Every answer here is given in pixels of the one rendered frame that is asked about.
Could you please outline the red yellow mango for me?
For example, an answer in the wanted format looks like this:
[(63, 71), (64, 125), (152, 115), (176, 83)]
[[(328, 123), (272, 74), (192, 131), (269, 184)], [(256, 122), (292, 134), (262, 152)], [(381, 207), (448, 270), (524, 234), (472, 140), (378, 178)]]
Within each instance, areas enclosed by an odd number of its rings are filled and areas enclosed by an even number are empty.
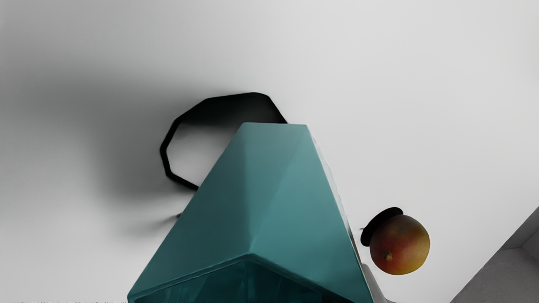
[(430, 236), (416, 219), (395, 215), (375, 230), (369, 250), (373, 263), (386, 274), (410, 274), (425, 263)]

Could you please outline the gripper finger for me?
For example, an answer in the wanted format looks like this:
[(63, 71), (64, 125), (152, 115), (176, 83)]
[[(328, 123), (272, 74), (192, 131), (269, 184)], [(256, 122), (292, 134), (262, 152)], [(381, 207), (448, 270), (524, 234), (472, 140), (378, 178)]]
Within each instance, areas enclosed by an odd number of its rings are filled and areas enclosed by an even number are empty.
[(375, 277), (372, 274), (370, 267), (366, 263), (362, 264), (362, 271), (364, 272), (366, 283), (369, 286), (369, 291), (371, 293), (374, 303), (395, 303), (393, 301), (388, 300), (383, 295), (379, 287), (379, 284), (376, 282)]

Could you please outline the teal faceted mug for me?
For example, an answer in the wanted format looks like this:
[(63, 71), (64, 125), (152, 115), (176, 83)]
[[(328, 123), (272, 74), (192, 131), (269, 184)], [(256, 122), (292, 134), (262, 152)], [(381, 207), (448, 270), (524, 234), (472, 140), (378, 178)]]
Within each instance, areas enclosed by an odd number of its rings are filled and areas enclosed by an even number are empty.
[(128, 303), (374, 303), (305, 125), (244, 123)]

